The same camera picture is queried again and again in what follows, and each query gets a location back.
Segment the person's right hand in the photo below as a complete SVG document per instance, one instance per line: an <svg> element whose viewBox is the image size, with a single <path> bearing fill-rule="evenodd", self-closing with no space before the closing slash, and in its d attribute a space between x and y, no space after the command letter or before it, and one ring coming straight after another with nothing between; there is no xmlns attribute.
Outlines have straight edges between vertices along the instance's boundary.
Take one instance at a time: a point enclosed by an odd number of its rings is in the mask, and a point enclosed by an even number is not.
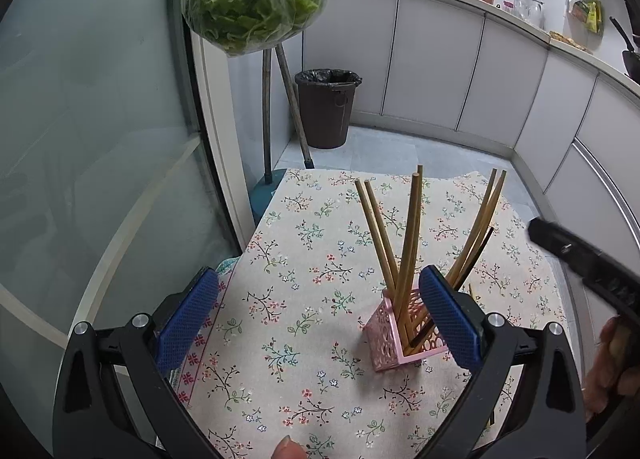
<svg viewBox="0 0 640 459"><path fill-rule="evenodd" d="M606 408L608 390L614 385L617 385L617 393L627 397L636 395L639 390L639 369L632 368L622 372L610 352L617 325L618 318L613 317L603 326L596 357L582 382L586 421Z"/></svg>

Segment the person's left hand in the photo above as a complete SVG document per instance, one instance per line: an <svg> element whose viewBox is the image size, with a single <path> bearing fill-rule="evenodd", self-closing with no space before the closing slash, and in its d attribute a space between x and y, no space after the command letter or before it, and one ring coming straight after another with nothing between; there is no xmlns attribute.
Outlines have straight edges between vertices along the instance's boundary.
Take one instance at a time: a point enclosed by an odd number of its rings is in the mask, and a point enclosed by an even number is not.
<svg viewBox="0 0 640 459"><path fill-rule="evenodd" d="M298 442L285 435L273 450L271 459L307 459L306 450Z"/></svg>

